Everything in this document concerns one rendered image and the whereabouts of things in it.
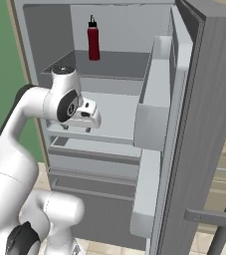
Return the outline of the large grey door bin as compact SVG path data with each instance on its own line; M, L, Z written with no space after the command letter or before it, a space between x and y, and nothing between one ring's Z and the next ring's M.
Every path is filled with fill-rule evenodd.
M155 37L135 113L133 145L139 148L164 147L170 107L170 48L169 36Z

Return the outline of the grey fridge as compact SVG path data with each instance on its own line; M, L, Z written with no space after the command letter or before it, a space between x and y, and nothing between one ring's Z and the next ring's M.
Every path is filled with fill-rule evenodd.
M99 28L101 51L137 52L150 55L156 36L169 36L170 107L160 170L168 135L174 125L171 105L185 86L192 41L175 5L175 0L9 0L15 14L21 39L22 54L30 82L42 87L52 86L52 71L43 71L70 52L89 52L88 27L94 16ZM82 93L140 96L143 79L122 80L80 77ZM49 134L41 121L40 131L48 171L54 167L48 149L59 137ZM80 197L86 206L83 220L73 227L75 236L92 241L143 250L150 238L130 233L133 201L97 197L52 189Z

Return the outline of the small grey door bin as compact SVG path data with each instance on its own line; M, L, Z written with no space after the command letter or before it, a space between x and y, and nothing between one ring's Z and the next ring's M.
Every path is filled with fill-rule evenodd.
M144 149L141 153L129 231L150 238L160 180L160 152Z

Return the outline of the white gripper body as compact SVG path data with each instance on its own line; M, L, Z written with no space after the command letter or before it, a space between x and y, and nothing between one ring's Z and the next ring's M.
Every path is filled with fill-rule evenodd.
M99 128L101 123L102 119L99 112L95 112L93 115L88 112L77 112L61 125L79 128Z

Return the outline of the grey fridge door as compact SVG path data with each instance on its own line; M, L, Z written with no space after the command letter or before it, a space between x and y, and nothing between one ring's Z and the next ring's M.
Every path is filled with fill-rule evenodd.
M226 139L226 5L176 0L192 39L186 86L171 105L148 255L188 255Z

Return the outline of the pale grey fridge shelf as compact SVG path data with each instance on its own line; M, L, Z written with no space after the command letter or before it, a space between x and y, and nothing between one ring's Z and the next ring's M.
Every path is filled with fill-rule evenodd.
M89 92L83 92L83 96L97 103L102 116L101 127L93 128L90 132L86 132L82 127L63 129L58 124L49 123L47 124L49 134L70 138L133 144L133 129L138 96Z

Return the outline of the red bottle with black cap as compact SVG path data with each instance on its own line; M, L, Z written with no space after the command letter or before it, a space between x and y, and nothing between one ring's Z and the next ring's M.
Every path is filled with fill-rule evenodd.
M100 59L99 28L94 16L90 17L88 27L89 59L98 61Z

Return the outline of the pale grey fridge drawer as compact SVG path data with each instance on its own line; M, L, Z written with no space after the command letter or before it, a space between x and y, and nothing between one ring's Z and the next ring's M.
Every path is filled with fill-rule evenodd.
M136 180L141 149L130 144L58 137L49 147L52 167Z

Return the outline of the dark grey fridge drawer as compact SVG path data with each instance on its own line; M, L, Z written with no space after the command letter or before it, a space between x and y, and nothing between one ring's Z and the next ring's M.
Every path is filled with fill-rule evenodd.
M97 197L133 201L135 182L76 172L48 171L51 188Z

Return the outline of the beige cupboard run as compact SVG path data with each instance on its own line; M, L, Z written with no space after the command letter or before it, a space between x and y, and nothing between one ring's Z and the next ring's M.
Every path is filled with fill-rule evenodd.
M226 207L226 157L221 156L204 205L205 210L223 212Z

